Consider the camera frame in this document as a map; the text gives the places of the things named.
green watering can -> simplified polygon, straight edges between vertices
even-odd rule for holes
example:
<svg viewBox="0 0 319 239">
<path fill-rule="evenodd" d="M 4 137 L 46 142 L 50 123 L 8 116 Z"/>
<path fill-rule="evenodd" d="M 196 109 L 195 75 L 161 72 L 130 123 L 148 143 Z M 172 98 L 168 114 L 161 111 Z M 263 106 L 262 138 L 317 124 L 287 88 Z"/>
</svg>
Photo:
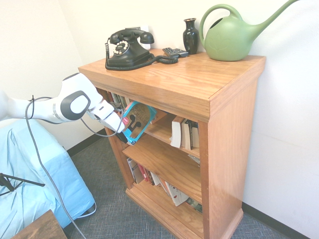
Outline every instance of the green watering can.
<svg viewBox="0 0 319 239">
<path fill-rule="evenodd" d="M 219 61 L 238 61 L 246 57 L 254 40 L 287 7 L 298 0 L 289 0 L 270 18 L 258 25 L 249 25 L 243 21 L 239 12 L 230 5 L 219 4 L 211 7 L 203 16 L 199 25 L 199 38 L 208 56 Z M 203 35 L 204 22 L 214 10 L 223 8 L 230 15 L 217 20 L 208 30 L 206 39 Z"/>
</svg>

watering can handle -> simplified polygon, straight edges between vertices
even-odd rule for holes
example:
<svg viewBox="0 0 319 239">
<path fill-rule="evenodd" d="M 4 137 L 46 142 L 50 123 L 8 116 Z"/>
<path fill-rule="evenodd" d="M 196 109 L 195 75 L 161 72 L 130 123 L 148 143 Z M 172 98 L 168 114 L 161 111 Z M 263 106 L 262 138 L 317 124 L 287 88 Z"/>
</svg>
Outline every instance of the watering can handle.
<svg viewBox="0 0 319 239">
<path fill-rule="evenodd" d="M 226 10 L 229 10 L 230 11 L 230 15 L 229 16 L 232 16 L 232 17 L 235 17 L 237 19 L 240 19 L 242 20 L 241 18 L 241 15 L 239 14 L 239 12 L 233 8 L 232 6 L 230 5 L 227 5 L 227 4 L 218 4 L 218 5 L 215 5 L 215 6 L 212 6 L 209 10 L 207 10 L 207 12 L 205 12 L 203 18 L 201 19 L 200 21 L 200 25 L 199 25 L 199 38 L 200 38 L 200 41 L 201 41 L 201 44 L 203 46 L 205 46 L 205 39 L 204 39 L 204 33 L 203 33 L 203 29 L 204 29 L 204 23 L 205 23 L 205 20 L 206 18 L 208 17 L 208 15 L 216 10 L 216 9 L 226 9 Z"/>
</svg>

wooden bookshelf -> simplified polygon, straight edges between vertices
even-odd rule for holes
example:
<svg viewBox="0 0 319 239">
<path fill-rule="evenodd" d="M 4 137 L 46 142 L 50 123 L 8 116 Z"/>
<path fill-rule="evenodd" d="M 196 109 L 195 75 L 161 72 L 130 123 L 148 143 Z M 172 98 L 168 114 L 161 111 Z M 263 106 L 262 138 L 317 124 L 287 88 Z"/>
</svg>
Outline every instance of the wooden bookshelf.
<svg viewBox="0 0 319 239">
<path fill-rule="evenodd" d="M 145 133 L 170 144 L 170 137 L 171 137 L 171 122 L 175 118 L 175 115 L 168 114 L 159 121 L 157 121 L 155 124 L 150 124 L 147 129 L 145 130 Z M 199 148 L 192 148 L 192 150 L 188 150 L 184 147 L 180 147 L 180 150 L 191 154 L 197 158 L 200 158 L 199 156 Z"/>
<path fill-rule="evenodd" d="M 102 95 L 112 92 L 169 113 L 149 125 L 134 146 L 109 140 L 127 195 L 179 239 L 230 239 L 243 217 L 255 95 L 265 60 L 221 62 L 202 52 L 133 71 L 106 70 L 105 59 L 79 67 Z M 174 116 L 198 122 L 200 148 L 170 146 Z M 188 154 L 200 158 L 200 168 Z M 185 203 L 176 207 L 158 186 L 135 184 L 127 157 L 201 202 L 203 214 Z"/>
<path fill-rule="evenodd" d="M 123 154 L 202 203 L 200 168 L 186 153 L 150 136 L 142 136 Z"/>
<path fill-rule="evenodd" d="M 203 239 L 203 216 L 187 203 L 178 207 L 165 193 L 161 186 L 152 186 L 146 181 L 134 184 L 126 193 L 142 208 L 177 237 L 183 239 Z"/>
</svg>

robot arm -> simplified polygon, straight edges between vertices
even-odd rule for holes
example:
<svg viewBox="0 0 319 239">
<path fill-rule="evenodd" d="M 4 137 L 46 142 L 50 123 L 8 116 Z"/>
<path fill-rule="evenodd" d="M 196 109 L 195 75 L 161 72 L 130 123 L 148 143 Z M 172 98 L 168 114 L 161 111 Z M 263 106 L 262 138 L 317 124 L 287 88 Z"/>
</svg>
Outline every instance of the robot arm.
<svg viewBox="0 0 319 239">
<path fill-rule="evenodd" d="M 24 119 L 29 101 L 9 98 L 0 90 L 0 121 Z M 62 81 L 60 94 L 46 101 L 36 101 L 27 111 L 28 118 L 41 119 L 50 123 L 75 121 L 87 113 L 103 126 L 116 131 L 124 130 L 124 124 L 110 105 L 97 92 L 94 85 L 81 73 L 76 73 Z"/>
</svg>

bottom shelf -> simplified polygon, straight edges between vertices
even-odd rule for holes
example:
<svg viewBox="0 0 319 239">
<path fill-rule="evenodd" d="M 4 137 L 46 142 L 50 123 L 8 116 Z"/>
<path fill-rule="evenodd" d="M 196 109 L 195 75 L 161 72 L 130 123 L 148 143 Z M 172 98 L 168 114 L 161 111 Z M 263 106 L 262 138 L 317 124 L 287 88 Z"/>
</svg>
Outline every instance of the bottom shelf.
<svg viewBox="0 0 319 239">
<path fill-rule="evenodd" d="M 180 239 L 203 239 L 203 216 L 187 203 L 178 207 L 161 186 L 146 181 L 127 189 L 128 196 Z"/>
</svg>

